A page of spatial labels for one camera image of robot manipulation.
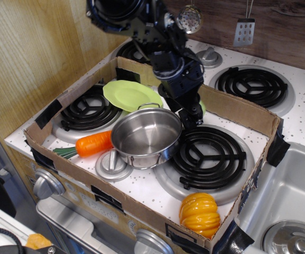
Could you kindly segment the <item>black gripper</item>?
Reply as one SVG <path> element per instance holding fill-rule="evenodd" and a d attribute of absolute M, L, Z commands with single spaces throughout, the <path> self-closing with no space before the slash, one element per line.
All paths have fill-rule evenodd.
<path fill-rule="evenodd" d="M 161 83 L 158 93 L 166 100 L 169 108 L 181 119 L 184 129 L 192 130 L 203 124 L 203 110 L 198 94 L 201 83 Z"/>

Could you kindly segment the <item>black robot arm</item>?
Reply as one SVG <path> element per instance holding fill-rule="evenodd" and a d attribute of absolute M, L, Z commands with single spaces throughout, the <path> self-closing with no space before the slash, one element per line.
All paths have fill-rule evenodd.
<path fill-rule="evenodd" d="M 204 68 L 163 1 L 87 1 L 86 16 L 102 31 L 132 39 L 160 81 L 159 94 L 186 129 L 203 123 L 198 91 Z"/>

